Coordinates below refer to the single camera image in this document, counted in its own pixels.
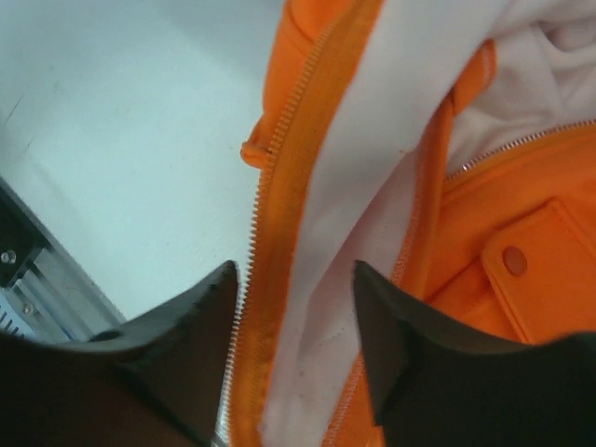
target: black plastic piece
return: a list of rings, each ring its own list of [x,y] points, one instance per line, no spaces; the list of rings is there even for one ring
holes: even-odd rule
[[[0,442],[210,445],[236,300],[236,268],[226,263],[87,343],[38,345],[0,334]]]
[[[354,292],[388,447],[596,445],[596,332],[513,343],[447,317],[364,263]]]

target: screw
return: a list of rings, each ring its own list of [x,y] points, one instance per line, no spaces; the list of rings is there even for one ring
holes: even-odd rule
[[[4,253],[0,254],[0,262],[2,264],[14,264],[17,262],[17,253],[13,250],[7,250]]]

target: orange hoodie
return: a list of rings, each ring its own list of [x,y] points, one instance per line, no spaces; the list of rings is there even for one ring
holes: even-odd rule
[[[319,4],[286,5],[243,147],[262,175],[228,412],[240,447],[383,443],[356,259],[511,339],[596,327],[596,4]]]

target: orange pocket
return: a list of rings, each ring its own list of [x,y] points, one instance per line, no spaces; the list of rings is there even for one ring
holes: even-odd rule
[[[523,341],[596,328],[596,250],[560,200],[494,234],[481,259]]]

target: orange snap button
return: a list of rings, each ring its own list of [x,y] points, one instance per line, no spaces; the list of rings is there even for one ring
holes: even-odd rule
[[[528,269],[528,260],[517,247],[507,247],[503,250],[503,263],[507,271],[514,277],[523,275]]]

